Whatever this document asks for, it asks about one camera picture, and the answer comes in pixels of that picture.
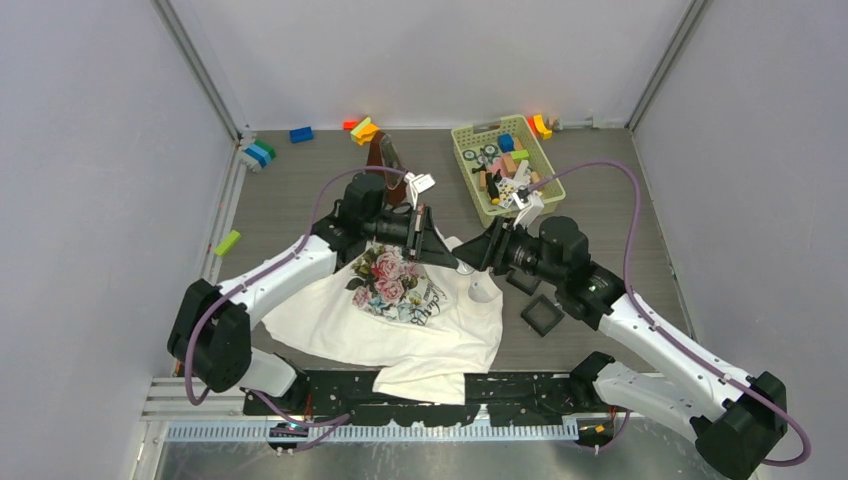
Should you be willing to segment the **round white brooch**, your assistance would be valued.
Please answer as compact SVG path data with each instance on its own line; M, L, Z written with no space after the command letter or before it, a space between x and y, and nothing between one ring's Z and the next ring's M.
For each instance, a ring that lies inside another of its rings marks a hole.
M467 276L473 274L475 272L475 269L464 262L459 262L456 268L456 272L460 275Z

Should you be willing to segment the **white floral t-shirt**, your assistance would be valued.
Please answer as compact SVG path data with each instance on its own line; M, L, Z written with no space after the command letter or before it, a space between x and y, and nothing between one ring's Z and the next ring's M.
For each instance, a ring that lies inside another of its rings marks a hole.
M378 368L391 393L445 392L484 374L503 332L503 293L487 272L414 263L371 243L351 264L277 306L270 336L309 355Z

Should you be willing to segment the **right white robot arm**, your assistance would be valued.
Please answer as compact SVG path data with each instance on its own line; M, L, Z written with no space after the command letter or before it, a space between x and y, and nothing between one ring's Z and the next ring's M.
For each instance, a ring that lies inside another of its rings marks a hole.
M646 376L602 352L570 374L571 397L584 410L623 407L691 441L729 479L748 479L784 437L786 388L769 372L757 377L698 345L652 312L624 281L592 260L587 237L568 217L545 219L533 235L498 218L454 248L462 263L496 275L519 271L550 284L565 313L624 345L652 365Z

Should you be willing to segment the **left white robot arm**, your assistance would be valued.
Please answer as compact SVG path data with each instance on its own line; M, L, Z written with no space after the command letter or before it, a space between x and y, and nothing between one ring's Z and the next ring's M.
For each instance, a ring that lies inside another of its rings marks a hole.
M350 181L329 214L313 214L306 232L288 249L245 274L218 285L199 279L185 291L168 352L183 366L187 397L202 403L206 394L231 388L257 390L280 412L298 412L307 398L297 368L255 349L251 334L277 306L312 283L328 277L376 241L400 248L403 258L455 268L457 259L441 239L430 207L419 197L435 184L429 174L405 172L407 205L387 206L386 167L343 172Z

